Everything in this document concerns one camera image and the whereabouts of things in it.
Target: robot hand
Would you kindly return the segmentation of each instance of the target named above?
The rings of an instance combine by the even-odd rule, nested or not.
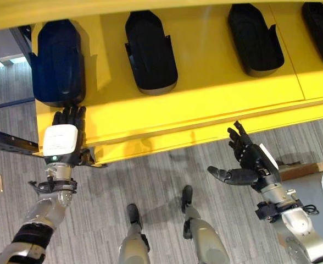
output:
[[[44,135],[43,154],[47,164],[80,164],[80,151],[85,135],[86,108],[77,106],[55,113],[52,126]]]
[[[80,164],[80,149],[85,131],[85,107],[57,112],[53,125],[44,135],[43,154],[47,164],[47,181],[36,185],[38,200],[27,213],[12,243],[0,255],[0,264],[41,264],[46,247],[65,216],[77,182],[71,178],[72,168]]]
[[[238,129],[228,128],[230,147],[233,148],[236,160],[239,161],[242,169],[232,169],[225,171],[213,166],[208,167],[208,171],[218,180],[232,185],[251,185],[253,189],[260,190],[270,184],[280,181],[279,168],[263,144],[259,146],[253,144],[243,126],[236,121],[234,123]]]
[[[263,144],[253,144],[243,126],[235,123],[238,134],[229,128],[229,145],[242,169],[225,171],[208,167],[218,180],[232,185],[251,185],[261,193],[264,200],[257,204],[259,219],[268,219],[273,224],[282,245],[297,264],[323,263],[323,239],[314,230],[296,191],[285,191],[280,183],[279,168]]]

